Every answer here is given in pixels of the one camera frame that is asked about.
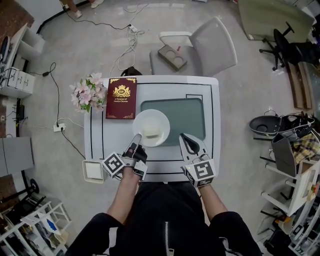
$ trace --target person's arm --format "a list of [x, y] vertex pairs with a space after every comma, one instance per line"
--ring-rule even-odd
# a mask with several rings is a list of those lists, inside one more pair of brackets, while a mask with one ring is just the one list
[[119, 184], [115, 198], [106, 212], [121, 224], [124, 224], [135, 199], [140, 176], [135, 174], [131, 167], [125, 167], [122, 180]]
[[218, 238], [226, 238], [226, 248], [245, 256], [261, 256], [247, 225], [236, 212], [228, 211], [211, 184], [199, 187], [210, 230]]
[[66, 256], [101, 255], [110, 246], [111, 228], [123, 227], [131, 210], [140, 177], [130, 167], [125, 167], [112, 205], [106, 213], [94, 216], [68, 248]]
[[228, 211], [211, 185], [199, 187], [199, 191], [209, 221], [211, 221], [217, 214]]

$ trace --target pink flowers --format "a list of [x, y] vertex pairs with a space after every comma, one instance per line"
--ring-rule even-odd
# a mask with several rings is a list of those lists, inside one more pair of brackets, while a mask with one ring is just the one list
[[106, 90], [102, 85], [101, 73], [92, 73], [85, 79], [81, 79], [76, 85], [70, 85], [72, 90], [71, 101], [77, 107], [77, 111], [88, 113], [90, 107], [97, 111], [103, 111]]

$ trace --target white plate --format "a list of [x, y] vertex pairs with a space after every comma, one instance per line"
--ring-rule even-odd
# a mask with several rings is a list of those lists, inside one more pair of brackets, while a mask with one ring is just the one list
[[[141, 134], [141, 144], [145, 147], [156, 147], [165, 142], [170, 133], [170, 123], [166, 115], [159, 110], [147, 109], [140, 112], [132, 124], [133, 134]], [[147, 138], [145, 130], [157, 130], [159, 136]]]

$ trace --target black bag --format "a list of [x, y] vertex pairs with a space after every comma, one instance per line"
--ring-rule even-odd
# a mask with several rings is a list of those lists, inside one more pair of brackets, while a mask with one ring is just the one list
[[136, 70], [133, 66], [128, 67], [121, 74], [121, 77], [130, 77], [130, 76], [142, 76], [142, 74]]

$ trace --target shoe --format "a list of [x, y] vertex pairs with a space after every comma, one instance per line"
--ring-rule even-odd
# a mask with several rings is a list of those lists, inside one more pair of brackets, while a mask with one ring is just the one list
[[74, 16], [77, 18], [77, 19], [79, 19], [81, 16], [82, 16], [82, 13], [81, 13], [81, 11], [77, 11], [77, 12], [75, 12], [74, 13]]
[[92, 4], [91, 4], [91, 8], [94, 9], [96, 7], [98, 7], [99, 5], [101, 5], [104, 2], [104, 0], [95, 0]]

